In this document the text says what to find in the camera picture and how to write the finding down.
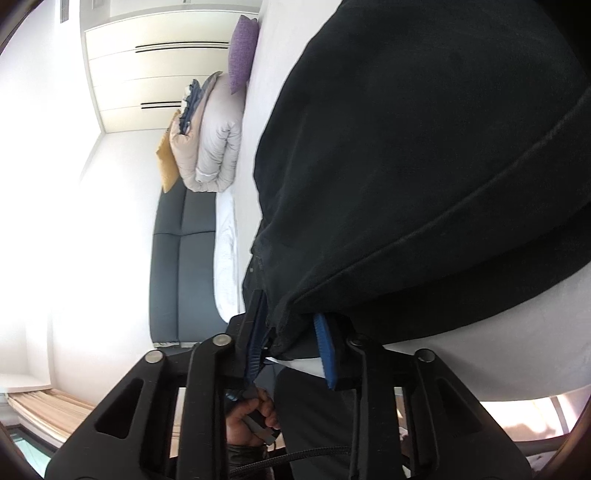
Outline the black denim pants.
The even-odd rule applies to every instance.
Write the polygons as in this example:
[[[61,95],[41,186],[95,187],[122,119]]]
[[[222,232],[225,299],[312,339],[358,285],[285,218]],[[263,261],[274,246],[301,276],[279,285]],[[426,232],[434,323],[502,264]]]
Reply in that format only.
[[[396,343],[590,261],[590,5],[345,1],[287,77],[253,172],[245,290],[267,350]]]

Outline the dark grey headboard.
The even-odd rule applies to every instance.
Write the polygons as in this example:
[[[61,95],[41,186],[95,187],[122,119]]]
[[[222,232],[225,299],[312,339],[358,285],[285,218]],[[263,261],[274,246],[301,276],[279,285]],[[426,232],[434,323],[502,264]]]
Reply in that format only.
[[[200,343],[225,330],[214,300],[215,195],[180,180],[160,195],[152,236],[149,329],[154,344]]]

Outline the yellow pillow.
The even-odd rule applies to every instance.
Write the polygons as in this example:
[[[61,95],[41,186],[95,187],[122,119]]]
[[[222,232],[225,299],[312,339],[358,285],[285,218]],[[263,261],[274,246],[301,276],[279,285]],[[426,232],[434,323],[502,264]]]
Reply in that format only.
[[[170,130],[179,114],[179,110],[176,110],[173,113],[169,126],[163,133],[156,150],[157,165],[163,193],[169,192],[179,178],[178,167],[170,144]]]

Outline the folded beige duvet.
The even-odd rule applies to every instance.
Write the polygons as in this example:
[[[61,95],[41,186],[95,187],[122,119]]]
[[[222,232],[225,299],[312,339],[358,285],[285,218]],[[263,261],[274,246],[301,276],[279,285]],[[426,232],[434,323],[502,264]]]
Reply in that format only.
[[[235,181],[242,144],[245,90],[230,90],[226,73],[216,72],[202,87],[204,97],[188,128],[180,130],[180,112],[172,117],[169,143],[180,178],[193,192],[221,193]]]

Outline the folded blue grey cloth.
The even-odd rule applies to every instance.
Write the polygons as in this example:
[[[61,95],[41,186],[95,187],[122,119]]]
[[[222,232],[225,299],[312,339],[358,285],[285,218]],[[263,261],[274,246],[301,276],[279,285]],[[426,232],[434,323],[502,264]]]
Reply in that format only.
[[[185,96],[181,101],[181,112],[178,120],[179,132],[182,135],[185,135],[190,129],[192,116],[195,110],[197,110],[197,106],[204,91],[202,90],[200,83],[196,79],[193,79],[185,88],[184,92]]]

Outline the white wardrobe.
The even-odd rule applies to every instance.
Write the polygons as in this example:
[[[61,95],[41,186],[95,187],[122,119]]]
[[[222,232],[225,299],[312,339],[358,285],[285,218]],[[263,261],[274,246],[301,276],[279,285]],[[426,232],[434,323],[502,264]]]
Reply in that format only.
[[[105,133],[163,129],[184,89],[228,66],[240,16],[259,1],[83,1],[80,24]]]

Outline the purple pillow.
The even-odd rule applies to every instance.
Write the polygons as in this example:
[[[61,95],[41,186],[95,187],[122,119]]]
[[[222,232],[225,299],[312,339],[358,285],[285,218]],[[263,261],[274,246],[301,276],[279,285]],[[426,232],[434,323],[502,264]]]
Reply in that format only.
[[[239,17],[228,48],[230,93],[238,93],[249,82],[259,41],[259,21],[245,15]]]

